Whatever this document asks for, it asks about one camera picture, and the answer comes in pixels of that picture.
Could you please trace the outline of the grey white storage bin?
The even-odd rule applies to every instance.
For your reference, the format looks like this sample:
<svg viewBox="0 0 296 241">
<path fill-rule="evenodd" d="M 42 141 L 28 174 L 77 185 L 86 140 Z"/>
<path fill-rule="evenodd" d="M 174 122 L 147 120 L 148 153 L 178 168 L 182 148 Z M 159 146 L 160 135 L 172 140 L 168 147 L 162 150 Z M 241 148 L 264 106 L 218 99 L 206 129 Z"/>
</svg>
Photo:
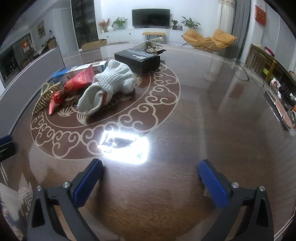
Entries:
<svg viewBox="0 0 296 241">
<path fill-rule="evenodd" d="M 1 137 L 12 132 L 42 85 L 64 67 L 60 49 L 56 47 L 34 60 L 12 80 L 1 95 Z"/>
</svg>

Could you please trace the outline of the white knit glove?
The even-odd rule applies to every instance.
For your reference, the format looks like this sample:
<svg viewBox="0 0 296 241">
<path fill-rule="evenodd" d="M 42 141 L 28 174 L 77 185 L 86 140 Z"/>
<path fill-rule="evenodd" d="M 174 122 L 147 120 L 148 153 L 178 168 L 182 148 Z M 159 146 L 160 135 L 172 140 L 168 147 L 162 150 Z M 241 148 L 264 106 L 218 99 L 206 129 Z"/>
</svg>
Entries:
<svg viewBox="0 0 296 241">
<path fill-rule="evenodd" d="M 107 105 L 117 93 L 130 94 L 135 89 L 135 75 L 125 64 L 111 59 L 102 73 L 94 76 L 92 84 L 78 101 L 77 109 L 91 116 Z"/>
</svg>

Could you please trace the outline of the grey curtain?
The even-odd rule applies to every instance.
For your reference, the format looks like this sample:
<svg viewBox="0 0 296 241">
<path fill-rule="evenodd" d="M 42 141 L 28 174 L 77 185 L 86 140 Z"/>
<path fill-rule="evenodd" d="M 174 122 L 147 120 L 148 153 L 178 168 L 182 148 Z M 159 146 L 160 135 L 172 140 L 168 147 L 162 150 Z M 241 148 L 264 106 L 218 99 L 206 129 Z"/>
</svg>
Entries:
<svg viewBox="0 0 296 241">
<path fill-rule="evenodd" d="M 237 37 L 231 46 L 231 58 L 240 59 L 245 44 L 251 11 L 251 0 L 236 1 L 232 35 Z"/>
</svg>

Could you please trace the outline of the red flower vase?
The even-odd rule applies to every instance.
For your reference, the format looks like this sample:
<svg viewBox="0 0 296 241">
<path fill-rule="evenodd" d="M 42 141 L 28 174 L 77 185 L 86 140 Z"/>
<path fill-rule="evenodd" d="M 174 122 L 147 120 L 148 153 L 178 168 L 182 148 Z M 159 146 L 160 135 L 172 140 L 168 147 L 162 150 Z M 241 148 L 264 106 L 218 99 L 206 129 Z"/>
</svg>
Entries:
<svg viewBox="0 0 296 241">
<path fill-rule="evenodd" d="M 102 28 L 103 32 L 106 33 L 108 32 L 108 26 L 110 24 L 110 18 L 108 18 L 107 20 L 102 20 L 99 23 L 100 28 Z"/>
</svg>

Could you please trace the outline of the black cardboard box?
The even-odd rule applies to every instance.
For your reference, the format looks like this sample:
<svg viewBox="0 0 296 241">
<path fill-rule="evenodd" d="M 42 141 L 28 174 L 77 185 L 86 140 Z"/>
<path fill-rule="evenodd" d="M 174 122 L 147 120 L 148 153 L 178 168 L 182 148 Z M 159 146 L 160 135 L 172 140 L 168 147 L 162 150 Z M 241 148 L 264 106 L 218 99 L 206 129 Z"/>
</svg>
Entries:
<svg viewBox="0 0 296 241">
<path fill-rule="evenodd" d="M 160 56 L 137 48 L 129 48 L 114 53 L 114 59 L 125 63 L 132 72 L 142 75 L 159 68 Z"/>
</svg>

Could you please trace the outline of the potted green plant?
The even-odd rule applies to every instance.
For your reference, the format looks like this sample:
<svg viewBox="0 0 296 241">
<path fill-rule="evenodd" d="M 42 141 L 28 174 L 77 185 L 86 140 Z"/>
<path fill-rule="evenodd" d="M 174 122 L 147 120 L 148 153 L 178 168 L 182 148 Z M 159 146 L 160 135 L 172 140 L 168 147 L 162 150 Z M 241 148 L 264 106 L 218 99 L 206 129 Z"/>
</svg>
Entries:
<svg viewBox="0 0 296 241">
<path fill-rule="evenodd" d="M 184 26 L 186 26 L 187 28 L 189 28 L 189 29 L 195 29 L 195 30 L 197 30 L 199 28 L 199 26 L 201 25 L 197 21 L 194 21 L 191 18 L 185 18 L 184 16 L 182 16 L 181 23 Z"/>
<path fill-rule="evenodd" d="M 113 21 L 112 27 L 116 29 L 122 29 L 125 27 L 128 19 L 125 17 L 118 17 L 116 20 Z"/>
</svg>

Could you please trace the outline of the eyeglasses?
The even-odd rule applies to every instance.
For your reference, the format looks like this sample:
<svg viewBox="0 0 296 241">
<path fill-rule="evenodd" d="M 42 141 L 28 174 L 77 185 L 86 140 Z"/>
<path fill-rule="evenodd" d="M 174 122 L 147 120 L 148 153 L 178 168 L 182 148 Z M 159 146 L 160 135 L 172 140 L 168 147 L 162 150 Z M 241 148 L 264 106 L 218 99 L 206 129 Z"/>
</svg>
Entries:
<svg viewBox="0 0 296 241">
<path fill-rule="evenodd" d="M 253 81 L 258 86 L 265 87 L 264 79 L 256 73 L 253 69 L 247 67 L 246 64 L 242 63 L 240 60 L 233 58 L 232 67 L 235 70 L 234 75 L 241 81 Z"/>
</svg>

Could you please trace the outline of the small potted plant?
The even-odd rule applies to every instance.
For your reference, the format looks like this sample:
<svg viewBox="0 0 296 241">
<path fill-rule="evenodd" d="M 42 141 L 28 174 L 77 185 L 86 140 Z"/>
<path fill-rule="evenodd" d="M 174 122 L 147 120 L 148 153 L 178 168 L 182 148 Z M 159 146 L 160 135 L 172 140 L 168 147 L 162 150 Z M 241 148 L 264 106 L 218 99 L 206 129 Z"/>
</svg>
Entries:
<svg viewBox="0 0 296 241">
<path fill-rule="evenodd" d="M 172 29 L 173 29 L 173 30 L 177 30 L 177 29 L 178 29 L 178 26 L 177 26 L 177 24 L 178 24 L 178 20 L 172 20 L 171 22 L 172 22 L 172 24 L 173 24 L 173 25 L 172 25 Z"/>
</svg>

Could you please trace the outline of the red wall hanging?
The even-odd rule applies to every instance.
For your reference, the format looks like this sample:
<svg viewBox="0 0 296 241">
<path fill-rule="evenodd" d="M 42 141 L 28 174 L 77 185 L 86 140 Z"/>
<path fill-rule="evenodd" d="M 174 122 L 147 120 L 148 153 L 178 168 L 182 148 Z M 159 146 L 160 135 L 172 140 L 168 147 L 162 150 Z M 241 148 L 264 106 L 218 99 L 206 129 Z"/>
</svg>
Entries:
<svg viewBox="0 0 296 241">
<path fill-rule="evenodd" d="M 261 25 L 266 26 L 267 14 L 259 6 L 255 6 L 255 20 Z"/>
</svg>

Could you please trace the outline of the gold hair claw clip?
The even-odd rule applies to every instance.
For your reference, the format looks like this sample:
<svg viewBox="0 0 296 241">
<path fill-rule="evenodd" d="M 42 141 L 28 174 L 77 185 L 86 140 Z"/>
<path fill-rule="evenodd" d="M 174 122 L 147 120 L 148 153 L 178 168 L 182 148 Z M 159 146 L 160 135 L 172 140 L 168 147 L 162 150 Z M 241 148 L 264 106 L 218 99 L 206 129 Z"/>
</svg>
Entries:
<svg viewBox="0 0 296 241">
<path fill-rule="evenodd" d="M 40 111 L 45 109 L 48 105 L 50 100 L 53 97 L 53 94 L 57 92 L 61 87 L 61 82 L 55 83 L 53 85 L 49 85 L 48 83 L 44 83 L 41 88 L 41 96 L 37 100 L 32 115 L 35 116 Z"/>
</svg>

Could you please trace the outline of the blue white medicine box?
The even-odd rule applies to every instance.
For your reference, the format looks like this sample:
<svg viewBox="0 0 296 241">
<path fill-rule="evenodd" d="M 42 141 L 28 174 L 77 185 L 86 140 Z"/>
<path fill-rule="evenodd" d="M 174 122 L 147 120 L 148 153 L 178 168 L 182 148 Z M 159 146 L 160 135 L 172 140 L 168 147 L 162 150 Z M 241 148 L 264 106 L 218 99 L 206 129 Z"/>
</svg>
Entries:
<svg viewBox="0 0 296 241">
<path fill-rule="evenodd" d="M 106 67 L 107 67 L 107 61 L 94 61 L 91 63 L 79 65 L 79 66 L 74 66 L 72 68 L 64 69 L 61 71 L 58 71 L 54 73 L 51 76 L 51 79 L 53 80 L 54 83 L 58 82 L 67 82 L 70 80 L 72 77 L 76 76 L 80 72 L 86 70 L 88 67 L 92 67 L 94 75 L 97 73 L 102 73 Z"/>
</svg>

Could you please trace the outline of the red snack packet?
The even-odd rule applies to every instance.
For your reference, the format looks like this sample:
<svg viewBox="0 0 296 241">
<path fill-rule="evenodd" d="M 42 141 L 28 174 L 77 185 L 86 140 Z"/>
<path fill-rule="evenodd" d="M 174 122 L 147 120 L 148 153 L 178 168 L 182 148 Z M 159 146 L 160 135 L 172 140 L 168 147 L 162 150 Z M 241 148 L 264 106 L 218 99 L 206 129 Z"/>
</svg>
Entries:
<svg viewBox="0 0 296 241">
<path fill-rule="evenodd" d="M 88 87 L 92 83 L 93 77 L 94 70 L 90 65 L 65 82 L 63 87 L 52 95 L 52 99 L 49 103 L 49 115 L 51 115 L 57 107 L 63 104 L 71 94 Z"/>
</svg>

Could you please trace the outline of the potted green plant right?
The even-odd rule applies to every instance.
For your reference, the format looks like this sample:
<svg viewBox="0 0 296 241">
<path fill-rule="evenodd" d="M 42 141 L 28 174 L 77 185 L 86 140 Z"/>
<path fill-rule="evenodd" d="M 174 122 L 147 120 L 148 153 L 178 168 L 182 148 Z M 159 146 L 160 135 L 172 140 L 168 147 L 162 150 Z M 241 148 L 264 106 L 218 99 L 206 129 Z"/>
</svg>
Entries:
<svg viewBox="0 0 296 241">
<path fill-rule="evenodd" d="M 184 26 L 186 26 L 187 28 L 189 28 L 189 29 L 195 29 L 195 30 L 197 30 L 199 28 L 199 26 L 201 25 L 197 21 L 194 21 L 191 18 L 185 18 L 184 16 L 182 16 L 181 23 Z"/>
</svg>

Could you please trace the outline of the foil packet on table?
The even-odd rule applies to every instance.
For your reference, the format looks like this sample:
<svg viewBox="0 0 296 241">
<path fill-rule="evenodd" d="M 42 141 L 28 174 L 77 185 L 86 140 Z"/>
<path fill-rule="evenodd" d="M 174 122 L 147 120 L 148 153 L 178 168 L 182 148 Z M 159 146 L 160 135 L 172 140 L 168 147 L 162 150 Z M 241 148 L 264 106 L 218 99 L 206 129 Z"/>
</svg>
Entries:
<svg viewBox="0 0 296 241">
<path fill-rule="evenodd" d="M 275 117 L 280 122 L 282 128 L 285 131 L 288 131 L 291 136 L 295 136 L 295 129 L 292 120 L 290 119 L 287 111 L 285 110 L 281 102 L 269 90 L 266 90 L 263 96 L 266 99 Z"/>
</svg>

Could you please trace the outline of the brown cardboard box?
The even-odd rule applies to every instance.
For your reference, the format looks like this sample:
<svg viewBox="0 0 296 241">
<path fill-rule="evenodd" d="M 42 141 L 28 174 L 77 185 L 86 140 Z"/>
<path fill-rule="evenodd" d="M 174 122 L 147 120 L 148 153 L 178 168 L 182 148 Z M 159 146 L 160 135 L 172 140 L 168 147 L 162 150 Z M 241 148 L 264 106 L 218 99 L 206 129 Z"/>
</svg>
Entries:
<svg viewBox="0 0 296 241">
<path fill-rule="evenodd" d="M 98 49 L 98 48 L 106 46 L 106 45 L 107 45 L 106 39 L 99 39 L 97 41 L 89 42 L 89 43 L 82 45 L 81 49 L 82 49 L 82 51 L 88 51 L 88 50 Z"/>
</svg>

